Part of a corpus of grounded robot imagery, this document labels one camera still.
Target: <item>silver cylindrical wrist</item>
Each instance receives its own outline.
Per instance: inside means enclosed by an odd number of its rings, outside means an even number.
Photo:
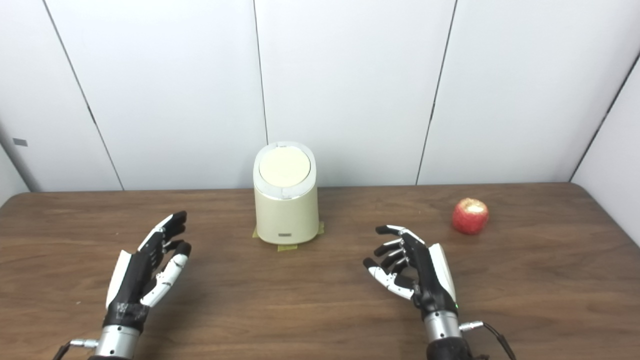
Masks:
[[[436,311],[424,318],[429,342],[444,338],[461,338],[458,316],[451,311]]]
[[[95,349],[96,356],[118,356],[133,359],[140,331],[132,327],[109,325],[102,328],[102,336]]]

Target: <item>wooden table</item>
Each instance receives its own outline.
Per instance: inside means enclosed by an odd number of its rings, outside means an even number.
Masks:
[[[450,227],[467,196],[490,209],[479,236]],[[49,360],[70,338],[98,337],[118,252],[182,209],[192,256],[136,360],[424,360],[419,312],[361,264],[390,239],[374,232],[381,224],[439,241],[461,321],[489,322],[519,359],[640,356],[640,250],[576,185],[325,188],[319,201],[326,232],[277,252],[251,237],[252,190],[14,197],[0,209],[2,358]],[[465,337],[506,359],[488,332]]]

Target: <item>lid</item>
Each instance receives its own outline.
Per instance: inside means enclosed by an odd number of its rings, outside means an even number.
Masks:
[[[309,157],[297,147],[283,146],[269,150],[259,165],[260,176],[269,184],[288,188],[300,184],[311,170]]]
[[[298,142],[276,142],[263,147],[253,163],[253,186],[275,200],[296,199],[316,185],[316,159]]]

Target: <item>cable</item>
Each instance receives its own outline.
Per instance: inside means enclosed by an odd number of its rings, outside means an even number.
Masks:
[[[516,355],[513,353],[513,350],[509,346],[509,343],[507,342],[507,339],[504,337],[504,335],[499,333],[496,329],[494,329],[491,325],[487,324],[486,322],[483,322],[483,326],[487,330],[491,331],[493,335],[495,335],[495,337],[498,339],[498,342],[500,343],[500,345],[502,345],[502,348],[507,353],[507,356],[509,356],[511,360],[516,360]]]
[[[53,357],[53,360],[60,360],[62,357],[69,351],[69,347],[71,347],[71,341],[62,345],[56,355]]]

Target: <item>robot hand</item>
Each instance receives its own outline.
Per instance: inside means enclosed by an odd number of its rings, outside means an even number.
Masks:
[[[377,227],[376,232],[400,238],[374,250],[375,256],[388,253],[380,265],[371,258],[364,260],[371,275],[392,293],[413,300],[422,311],[423,319],[437,311],[457,316],[456,292],[442,246],[434,244],[427,247],[422,239],[404,227],[384,225]],[[401,275],[407,266],[417,270],[417,280]]]
[[[474,358],[461,334],[481,326],[494,333],[509,358],[515,360],[504,336],[490,325],[483,322],[458,323],[456,292],[440,244],[427,247],[416,234],[394,225],[379,226],[376,232],[400,238],[386,242],[374,250],[375,256],[387,255],[380,264],[371,258],[364,259],[363,264],[387,290],[412,300],[415,307],[420,309],[429,341],[428,360],[488,359],[488,356]],[[416,269],[418,279],[401,274],[407,266]]]
[[[149,310],[173,286],[191,253],[191,245],[184,240],[172,241],[184,232],[186,220],[185,211],[169,215],[149,232],[137,252],[120,251],[107,291],[100,340],[72,340],[60,348],[54,360],[61,359],[70,346],[95,348],[89,360],[133,358]],[[171,251],[171,259],[154,276],[164,255]]]

